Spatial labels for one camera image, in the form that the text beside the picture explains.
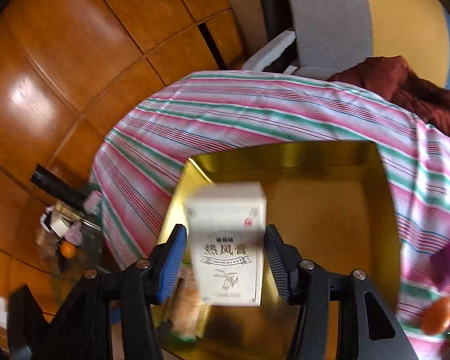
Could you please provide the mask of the gold metal tin tray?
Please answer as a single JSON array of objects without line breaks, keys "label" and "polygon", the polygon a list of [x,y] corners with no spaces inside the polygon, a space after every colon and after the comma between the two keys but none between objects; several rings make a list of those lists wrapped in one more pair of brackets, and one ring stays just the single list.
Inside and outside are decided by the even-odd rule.
[{"label": "gold metal tin tray", "polygon": [[264,269],[258,307],[212,306],[195,344],[168,338],[180,359],[409,359],[393,311],[398,230],[384,166],[367,141],[299,142],[190,158],[162,236],[187,221],[202,186],[259,182],[266,221],[297,248],[288,275]]}]

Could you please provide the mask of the green wrapped cracker pack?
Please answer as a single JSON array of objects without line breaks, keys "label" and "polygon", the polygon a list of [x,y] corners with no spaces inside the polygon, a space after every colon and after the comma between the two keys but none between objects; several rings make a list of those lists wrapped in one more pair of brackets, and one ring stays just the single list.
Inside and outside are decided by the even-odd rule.
[{"label": "green wrapped cracker pack", "polygon": [[209,306],[201,299],[192,266],[183,263],[168,312],[171,334],[184,343],[196,342],[204,334],[208,312]]}]

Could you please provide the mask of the black tube on side table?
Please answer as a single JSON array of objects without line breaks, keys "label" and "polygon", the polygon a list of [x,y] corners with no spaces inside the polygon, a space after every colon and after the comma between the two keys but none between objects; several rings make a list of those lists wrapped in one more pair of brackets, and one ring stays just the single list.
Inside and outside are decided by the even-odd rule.
[{"label": "black tube on side table", "polygon": [[85,195],[61,180],[39,163],[31,176],[31,183],[46,194],[55,197],[66,205],[82,211]]}]

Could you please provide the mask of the grey yellow blue chair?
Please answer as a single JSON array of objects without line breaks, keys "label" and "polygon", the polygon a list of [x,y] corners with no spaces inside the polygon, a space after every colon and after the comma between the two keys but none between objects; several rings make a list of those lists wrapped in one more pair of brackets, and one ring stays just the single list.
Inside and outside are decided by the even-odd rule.
[{"label": "grey yellow blue chair", "polygon": [[260,0],[268,43],[243,68],[325,80],[401,55],[450,89],[450,11],[440,0]]}]

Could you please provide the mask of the white medicine box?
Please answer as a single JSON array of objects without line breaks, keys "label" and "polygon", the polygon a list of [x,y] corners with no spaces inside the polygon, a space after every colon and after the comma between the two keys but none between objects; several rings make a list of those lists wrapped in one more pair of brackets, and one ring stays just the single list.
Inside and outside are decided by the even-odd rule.
[{"label": "white medicine box", "polygon": [[206,185],[184,208],[201,300],[214,306],[259,306],[266,228],[266,196],[260,183]]}]

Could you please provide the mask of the dark red garment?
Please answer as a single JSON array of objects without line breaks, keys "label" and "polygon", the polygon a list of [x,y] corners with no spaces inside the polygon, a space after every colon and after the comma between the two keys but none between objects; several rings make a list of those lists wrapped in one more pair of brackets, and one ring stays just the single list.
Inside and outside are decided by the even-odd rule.
[{"label": "dark red garment", "polygon": [[402,57],[371,57],[328,78],[367,89],[450,137],[450,89],[416,75]]}]

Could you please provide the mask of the orange on side table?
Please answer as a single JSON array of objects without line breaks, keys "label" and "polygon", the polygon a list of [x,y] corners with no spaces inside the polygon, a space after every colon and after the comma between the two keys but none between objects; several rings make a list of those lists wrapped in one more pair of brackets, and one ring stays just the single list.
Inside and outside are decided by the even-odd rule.
[{"label": "orange on side table", "polygon": [[68,241],[63,241],[60,244],[60,252],[64,258],[72,259],[76,254],[76,247]]}]

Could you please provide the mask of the purple snack packet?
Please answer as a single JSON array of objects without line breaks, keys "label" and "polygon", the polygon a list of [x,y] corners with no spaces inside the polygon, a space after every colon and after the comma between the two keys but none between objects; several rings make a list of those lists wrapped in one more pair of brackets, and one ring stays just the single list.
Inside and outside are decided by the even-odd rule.
[{"label": "purple snack packet", "polygon": [[450,284],[450,242],[430,258],[431,266],[435,272],[435,286],[442,290]]}]

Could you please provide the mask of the wooden wardrobe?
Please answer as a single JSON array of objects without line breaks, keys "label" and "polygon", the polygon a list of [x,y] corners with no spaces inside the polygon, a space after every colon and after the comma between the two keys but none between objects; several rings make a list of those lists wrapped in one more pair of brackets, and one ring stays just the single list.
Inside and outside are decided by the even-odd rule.
[{"label": "wooden wardrobe", "polygon": [[84,186],[133,107],[243,56],[228,0],[0,0],[0,298],[27,284],[51,318],[80,274],[35,244],[52,202],[32,184],[37,165]]}]

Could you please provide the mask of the round glass side table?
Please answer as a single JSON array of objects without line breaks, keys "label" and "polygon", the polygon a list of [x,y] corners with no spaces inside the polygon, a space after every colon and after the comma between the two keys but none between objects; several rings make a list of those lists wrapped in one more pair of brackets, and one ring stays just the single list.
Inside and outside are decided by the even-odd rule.
[{"label": "round glass side table", "polygon": [[[34,188],[47,194],[36,186]],[[82,211],[47,194],[52,203],[40,216],[35,239],[40,258],[46,261],[52,273],[70,278],[80,276],[88,268],[99,267],[105,245],[102,193],[98,185],[91,183],[77,190],[86,197]],[[60,244],[63,241],[76,247],[74,258],[66,259],[61,255]]]}]

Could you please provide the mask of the striped pink green tablecloth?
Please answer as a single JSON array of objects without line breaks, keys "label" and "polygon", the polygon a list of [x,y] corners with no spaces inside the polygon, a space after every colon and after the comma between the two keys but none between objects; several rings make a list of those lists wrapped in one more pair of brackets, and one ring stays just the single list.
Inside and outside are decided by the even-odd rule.
[{"label": "striped pink green tablecloth", "polygon": [[420,359],[439,359],[450,339],[424,335],[418,319],[440,297],[429,259],[450,241],[450,137],[339,80],[195,72],[134,107],[106,133],[90,175],[113,258],[127,267],[150,253],[188,158],[315,140],[376,143],[402,242],[397,318]]}]

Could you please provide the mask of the orange tangerine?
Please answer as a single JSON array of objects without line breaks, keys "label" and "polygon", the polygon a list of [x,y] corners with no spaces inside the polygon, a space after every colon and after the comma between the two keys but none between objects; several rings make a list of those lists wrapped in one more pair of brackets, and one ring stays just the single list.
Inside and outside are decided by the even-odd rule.
[{"label": "orange tangerine", "polygon": [[422,315],[420,329],[429,336],[444,333],[450,326],[450,297],[436,300]]}]

